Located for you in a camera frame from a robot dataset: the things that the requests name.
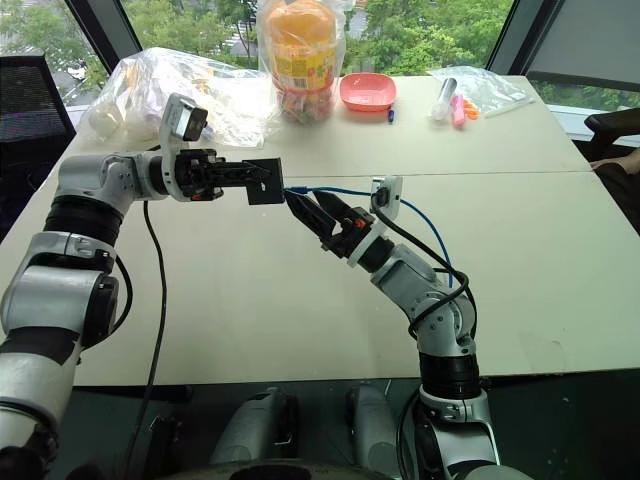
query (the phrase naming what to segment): black cable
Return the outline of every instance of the black cable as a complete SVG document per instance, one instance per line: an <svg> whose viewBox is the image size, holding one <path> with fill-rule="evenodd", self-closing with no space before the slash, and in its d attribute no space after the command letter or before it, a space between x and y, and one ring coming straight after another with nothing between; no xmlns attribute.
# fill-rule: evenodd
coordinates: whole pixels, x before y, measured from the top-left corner
<svg viewBox="0 0 640 480"><path fill-rule="evenodd" d="M440 299L439 301L437 301L436 303L431 305L429 308L427 308L424 312L422 312L420 315L418 315L410 323L409 329L408 329L409 335L411 335L411 337L414 338L414 339L417 338L417 336L416 336L416 327L417 327L417 325L420 322L422 322L422 320L424 320L427 317L427 315L433 313L434 311L436 311L438 308L442 307L443 305L451 302L456 297L461 295L463 292L467 294L467 297L469 298L469 302L471 303L471 305L473 306L473 309L475 311L476 310L476 302L475 302L475 299L473 298L473 294L471 293L471 289L469 288L469 277L467 277L463 272L454 269L451 266L451 264L448 263L444 258L442 258L440 255L438 255L436 252L434 252L431 248L429 248L427 245L425 245L418 238L416 238L413 235L411 235L405 229L403 229L402 227L396 225L389 217L387 217L384 213L382 213L382 211L380 210L380 207L378 206L378 202L377 202L377 198L376 198L375 194L371 196L371 206L373 208L373 213L375 213L375 215L378 217L378 219L382 223L384 223L387 227L389 227L391 230L396 232L398 235L400 235L404 239L406 239L409 242L413 243L416 247L418 247L420 250L425 252L431 258L433 258L436 262L438 262L445 269L445 271L447 273L450 273L451 275L453 275L453 277L456 280L458 280L458 282L460 283L460 287L458 287L456 290L451 292L449 295L443 297L442 299ZM471 330L471 337L475 337L476 325L477 325L477 320L476 320L476 323L474 323L473 328Z"/></svg>
<svg viewBox="0 0 640 480"><path fill-rule="evenodd" d="M120 273L122 274L122 279L124 280L125 287L127 288L127 301L124 304L124 309L122 310L120 317L118 318L116 323L113 324L113 330L111 330L111 335L116 333L116 331L122 326L122 324L127 318L127 315L129 315L129 311L131 310L131 305L133 304L133 285L131 284L131 277L129 277L129 272L127 271L127 268L124 266L124 262L120 258L120 255L116 257L116 265L118 266L118 269L120 269Z"/></svg>
<svg viewBox="0 0 640 480"><path fill-rule="evenodd" d="M398 468L400 469L400 477L403 480L409 479L409 474L407 472L407 464L404 461L404 422L407 418L407 413L409 413L409 409L411 405L416 401L418 395L420 394L420 387L416 388L416 391L411 394L411 396L407 399L404 406L402 407L402 411L400 412L400 420L398 425L396 425L396 459L398 461Z"/></svg>
<svg viewBox="0 0 640 480"><path fill-rule="evenodd" d="M158 325L158 336L156 338L156 345L153 350L153 359L151 360L151 366L149 368L149 378L147 379L147 386L144 389L144 396L142 397L142 403L140 404L140 410L138 411L138 418L136 419L136 424L131 434L131 438L129 439L129 445L127 446L124 466L122 469L123 480L126 480L127 474L129 473L129 466L131 464L133 450L140 433L140 428L142 427L142 422L144 420L147 406L149 405L149 400L151 398L151 390L153 389L153 381L155 380L156 376L156 368L158 366L158 358L160 357L160 347L162 346L162 336L164 335L164 325L167 316L167 278L164 271L164 258L162 256L162 248L160 248L160 242L158 242L158 237L156 236L156 233L151 226L151 220L149 219L149 202L143 202L142 211L144 213L144 222L147 225L149 235L151 235L153 244L156 247L156 252L158 253L158 267L160 268L160 283L162 285L162 305L160 309L160 325Z"/></svg>

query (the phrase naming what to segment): clear plastic bag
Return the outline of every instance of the clear plastic bag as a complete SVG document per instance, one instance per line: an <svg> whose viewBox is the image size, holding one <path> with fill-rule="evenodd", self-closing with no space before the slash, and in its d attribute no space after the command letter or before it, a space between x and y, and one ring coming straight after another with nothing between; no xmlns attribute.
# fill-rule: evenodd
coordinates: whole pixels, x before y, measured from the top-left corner
<svg viewBox="0 0 640 480"><path fill-rule="evenodd" d="M442 82L455 78L458 83L456 93L470 100L485 117L499 115L533 101L521 88L483 68L447 67L429 73Z"/></svg>
<svg viewBox="0 0 640 480"><path fill-rule="evenodd" d="M179 92L208 110L203 137L225 146L261 147L270 119L278 115L272 90L269 76L256 70L151 48L118 63L78 133L100 141L117 138L123 149L137 147L157 138L169 95Z"/></svg>
<svg viewBox="0 0 640 480"><path fill-rule="evenodd" d="M346 50L345 15L355 0L259 0L260 69L273 79L284 118L329 117Z"/></svg>

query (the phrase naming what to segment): pink plastic bowl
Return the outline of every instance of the pink plastic bowl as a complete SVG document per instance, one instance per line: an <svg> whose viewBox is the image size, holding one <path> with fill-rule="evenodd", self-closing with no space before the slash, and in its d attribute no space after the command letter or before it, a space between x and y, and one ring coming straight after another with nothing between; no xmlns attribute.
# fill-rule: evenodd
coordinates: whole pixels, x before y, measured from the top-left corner
<svg viewBox="0 0 640 480"><path fill-rule="evenodd" d="M380 73L351 73L340 82L340 98L349 110L381 112L396 99L396 84Z"/></svg>

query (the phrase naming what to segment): blue cable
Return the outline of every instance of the blue cable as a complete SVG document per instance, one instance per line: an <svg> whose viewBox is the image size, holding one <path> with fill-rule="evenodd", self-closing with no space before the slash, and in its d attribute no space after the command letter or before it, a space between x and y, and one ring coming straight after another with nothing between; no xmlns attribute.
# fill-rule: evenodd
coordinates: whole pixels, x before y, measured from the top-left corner
<svg viewBox="0 0 640 480"><path fill-rule="evenodd" d="M361 192L358 190L349 190L346 188L339 188L339 187L287 187L286 190L289 190L290 192L293 192L293 193L299 193L302 195L306 195L307 193L313 192L313 191L320 191L320 192L344 193L346 195L358 195L361 197L371 196L371 194L368 192ZM444 246L444 242L442 241L442 237L440 236L440 233L438 233L438 229L433 224L433 222L429 220L429 217L427 217L424 213L422 213L420 209L411 202L408 202L406 200L400 200L400 203L409 207L411 210L413 210L418 215L420 215L420 217L425 222L427 222L427 225L429 225L429 227L433 231L433 234L436 236L438 243L440 244L440 248L442 249L442 253L444 254L445 260L449 265L452 265L451 259L449 258L449 253L447 252L447 249ZM449 288L452 288L452 287L453 287L453 275L449 274Z"/></svg>

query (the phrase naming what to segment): window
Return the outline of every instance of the window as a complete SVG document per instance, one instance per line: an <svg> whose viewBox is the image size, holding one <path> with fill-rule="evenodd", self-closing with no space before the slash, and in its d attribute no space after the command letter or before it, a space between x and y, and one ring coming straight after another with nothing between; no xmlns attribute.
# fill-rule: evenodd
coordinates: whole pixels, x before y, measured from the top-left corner
<svg viewBox="0 0 640 480"><path fill-rule="evenodd" d="M257 68L256 0L122 0L143 48Z"/></svg>
<svg viewBox="0 0 640 480"><path fill-rule="evenodd" d="M0 54L39 50L66 106L88 105L106 71L64 0L0 1Z"/></svg>
<svg viewBox="0 0 640 480"><path fill-rule="evenodd" d="M358 0L347 14L343 73L424 75L484 67L512 0Z"/></svg>
<svg viewBox="0 0 640 480"><path fill-rule="evenodd" d="M614 111L640 107L640 92L531 80L544 103Z"/></svg>

